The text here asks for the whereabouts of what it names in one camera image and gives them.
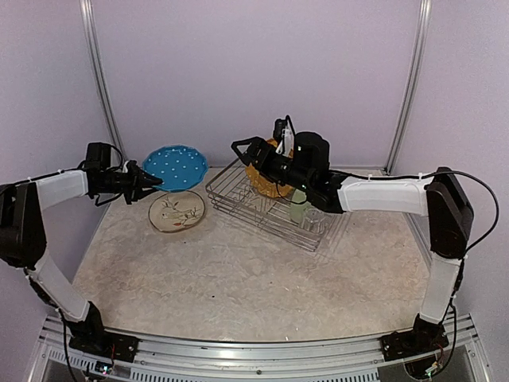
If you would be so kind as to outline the blue polka dot plate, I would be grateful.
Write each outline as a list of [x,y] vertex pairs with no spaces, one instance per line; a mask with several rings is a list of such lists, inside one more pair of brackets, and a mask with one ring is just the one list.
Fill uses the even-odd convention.
[[208,162],[194,147],[174,145],[164,146],[149,154],[142,168],[162,180],[155,189],[177,193],[199,185],[208,172]]

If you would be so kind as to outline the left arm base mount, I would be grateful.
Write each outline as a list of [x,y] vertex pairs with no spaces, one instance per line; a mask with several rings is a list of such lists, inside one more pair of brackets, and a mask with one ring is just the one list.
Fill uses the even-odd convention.
[[134,362],[140,340],[130,335],[106,332],[100,340],[91,337],[72,337],[71,349],[113,361]]

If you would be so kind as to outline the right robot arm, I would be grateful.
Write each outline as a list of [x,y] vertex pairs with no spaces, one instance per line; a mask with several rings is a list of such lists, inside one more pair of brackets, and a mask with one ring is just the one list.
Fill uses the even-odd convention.
[[473,222],[473,209],[455,174],[371,177],[332,170],[329,143],[314,132],[293,140],[293,156],[277,152],[260,137],[235,141],[231,148],[275,185],[290,185],[315,208],[341,214],[356,211],[402,212],[429,221],[432,252],[425,297],[412,329],[381,337],[383,356],[392,361],[448,346],[443,321],[457,292]]

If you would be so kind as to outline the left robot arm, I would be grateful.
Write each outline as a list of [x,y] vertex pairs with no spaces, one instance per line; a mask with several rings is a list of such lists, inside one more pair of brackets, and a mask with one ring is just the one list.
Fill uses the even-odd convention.
[[130,205],[154,193],[163,181],[135,160],[113,166],[115,149],[91,142],[75,169],[1,186],[1,259],[24,271],[39,299],[60,314],[76,345],[105,355],[114,348],[112,335],[104,329],[99,309],[72,286],[49,254],[43,212],[79,197],[90,197],[101,206],[101,195],[108,194]]

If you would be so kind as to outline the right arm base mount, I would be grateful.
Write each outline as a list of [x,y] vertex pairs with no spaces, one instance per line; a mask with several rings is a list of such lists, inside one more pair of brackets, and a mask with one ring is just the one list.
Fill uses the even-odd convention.
[[449,339],[443,331],[436,335],[414,330],[393,332],[381,336],[379,341],[385,361],[414,357],[449,345]]

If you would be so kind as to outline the cream bird pattern plate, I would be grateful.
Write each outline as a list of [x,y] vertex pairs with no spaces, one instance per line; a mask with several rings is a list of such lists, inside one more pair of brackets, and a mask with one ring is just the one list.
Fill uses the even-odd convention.
[[165,193],[150,206],[151,225],[163,233],[175,233],[199,224],[206,213],[204,199],[193,191]]

